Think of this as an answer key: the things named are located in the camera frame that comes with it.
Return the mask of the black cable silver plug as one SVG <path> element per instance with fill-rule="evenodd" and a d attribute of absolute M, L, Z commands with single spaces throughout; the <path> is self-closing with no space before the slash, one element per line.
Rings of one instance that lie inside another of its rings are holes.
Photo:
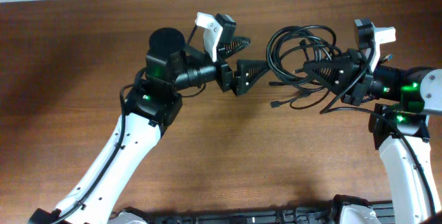
<path fill-rule="evenodd" d="M 287 26 L 271 36 L 266 47 L 269 70 L 278 79 L 271 86 L 293 86 L 299 89 L 319 91 L 324 89 L 316 80 L 302 70 L 305 62 L 335 60 L 351 57 L 350 52 L 338 45 L 336 32 L 324 25 Z"/>

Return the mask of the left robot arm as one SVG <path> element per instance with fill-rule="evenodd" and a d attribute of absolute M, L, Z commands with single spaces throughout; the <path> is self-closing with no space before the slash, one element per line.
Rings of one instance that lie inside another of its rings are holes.
<path fill-rule="evenodd" d="M 29 223 L 107 223 L 138 165 L 160 141 L 182 108 L 181 90 L 215 81 L 222 91 L 245 94 L 267 71 L 265 61 L 239 59 L 232 71 L 226 58 L 247 48 L 248 37 L 232 33 L 215 45 L 218 59 L 189 45 L 175 28 L 149 38 L 146 66 L 119 92 L 122 113 L 112 136 L 74 189 L 53 211 L 35 210 Z"/>

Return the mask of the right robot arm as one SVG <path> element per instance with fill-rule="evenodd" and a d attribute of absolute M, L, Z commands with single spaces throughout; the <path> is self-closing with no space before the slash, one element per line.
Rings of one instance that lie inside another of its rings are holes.
<path fill-rule="evenodd" d="M 441 213 L 430 162 L 429 118 L 441 115 L 441 70 L 384 66 L 371 48 L 336 59 L 305 62 L 303 72 L 335 93 L 342 111 L 363 111 L 362 100 L 391 100 L 369 110 L 369 131 L 386 170 L 397 223 L 424 223 Z"/>

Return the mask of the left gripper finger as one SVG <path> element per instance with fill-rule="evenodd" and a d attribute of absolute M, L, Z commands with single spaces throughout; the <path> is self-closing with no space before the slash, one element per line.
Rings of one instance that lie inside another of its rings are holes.
<path fill-rule="evenodd" d="M 248 37 L 233 36 L 231 42 L 219 45 L 219 55 L 221 58 L 229 58 L 241 50 L 244 50 L 251 44 L 251 39 Z"/>
<path fill-rule="evenodd" d="M 269 71 L 266 61 L 239 59 L 233 76 L 232 90 L 236 96 L 244 95 Z"/>

